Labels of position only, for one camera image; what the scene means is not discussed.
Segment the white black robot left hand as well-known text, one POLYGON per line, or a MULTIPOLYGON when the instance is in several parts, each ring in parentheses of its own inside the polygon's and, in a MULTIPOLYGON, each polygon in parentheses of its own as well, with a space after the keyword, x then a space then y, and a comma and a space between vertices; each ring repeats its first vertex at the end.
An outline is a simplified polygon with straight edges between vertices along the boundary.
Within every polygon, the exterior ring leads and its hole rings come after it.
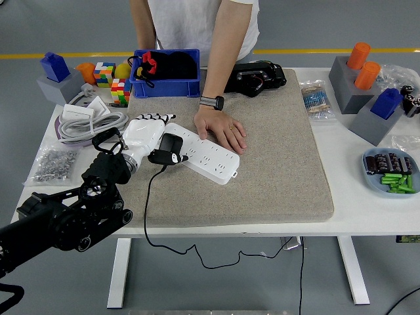
POLYGON ((180 149, 183 139, 165 132, 165 126, 175 114, 141 114, 131 120, 123 133, 123 157, 130 172, 138 171, 142 158, 151 163, 175 165, 188 160, 180 149))

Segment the person's left hand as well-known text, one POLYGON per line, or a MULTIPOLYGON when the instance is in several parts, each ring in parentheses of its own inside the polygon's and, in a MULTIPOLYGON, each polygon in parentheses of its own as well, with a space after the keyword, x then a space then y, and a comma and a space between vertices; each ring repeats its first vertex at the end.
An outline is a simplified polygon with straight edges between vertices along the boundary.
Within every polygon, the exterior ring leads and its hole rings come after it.
POLYGON ((194 116, 194 124, 202 140, 205 140, 211 131, 222 147, 237 154, 245 152, 247 135, 243 125, 223 111, 200 105, 194 116))

